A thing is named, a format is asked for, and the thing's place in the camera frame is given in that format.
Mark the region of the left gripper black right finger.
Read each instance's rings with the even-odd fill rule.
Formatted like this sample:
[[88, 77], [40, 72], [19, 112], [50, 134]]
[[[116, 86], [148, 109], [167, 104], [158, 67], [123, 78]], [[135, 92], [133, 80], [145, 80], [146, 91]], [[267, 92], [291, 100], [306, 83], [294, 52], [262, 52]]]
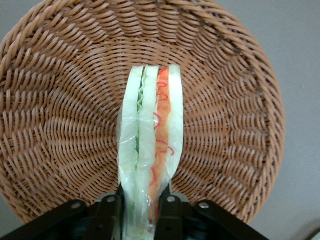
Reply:
[[155, 240], [184, 239], [184, 207], [189, 199], [182, 193], [165, 189], [160, 196], [159, 216], [155, 228]]

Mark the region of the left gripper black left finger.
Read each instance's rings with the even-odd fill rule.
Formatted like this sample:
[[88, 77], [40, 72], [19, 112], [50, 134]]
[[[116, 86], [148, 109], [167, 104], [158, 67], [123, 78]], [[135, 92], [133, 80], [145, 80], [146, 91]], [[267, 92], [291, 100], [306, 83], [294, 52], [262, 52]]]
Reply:
[[123, 235], [124, 191], [119, 186], [116, 192], [107, 192], [98, 197], [96, 212], [97, 240], [121, 240]]

